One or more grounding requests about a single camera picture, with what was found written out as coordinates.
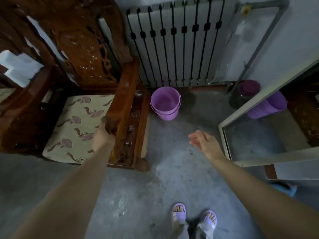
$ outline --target patterned cushion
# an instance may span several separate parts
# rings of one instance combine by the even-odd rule
[[[0,89],[0,103],[6,100],[16,88],[2,88]]]
[[[92,138],[114,95],[72,96],[42,155],[58,162],[82,163],[91,157]]]

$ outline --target purple bucket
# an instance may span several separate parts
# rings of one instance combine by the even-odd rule
[[[277,114],[287,109],[287,100],[284,95],[277,91],[267,99],[263,100],[257,106],[246,112],[247,116],[252,119],[258,119],[269,114]]]
[[[151,96],[151,107],[163,120],[173,120],[181,106],[181,95],[173,87],[158,88]]]

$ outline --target white radiator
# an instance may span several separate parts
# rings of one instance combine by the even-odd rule
[[[237,0],[178,0],[124,13],[128,42],[151,88],[214,79]]]

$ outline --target red lid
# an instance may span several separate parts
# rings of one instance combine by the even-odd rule
[[[244,96],[255,96],[260,92],[260,84],[255,80],[245,80],[241,83],[240,92]]]

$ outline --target gray pants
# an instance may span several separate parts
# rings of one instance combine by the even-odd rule
[[[213,239],[213,229],[212,231],[209,231],[208,233],[206,233],[205,231],[202,230],[202,228],[207,228],[207,227],[205,225],[197,226],[195,239]],[[170,239],[189,239],[189,234],[187,229],[188,229],[188,224],[186,221],[175,221]]]

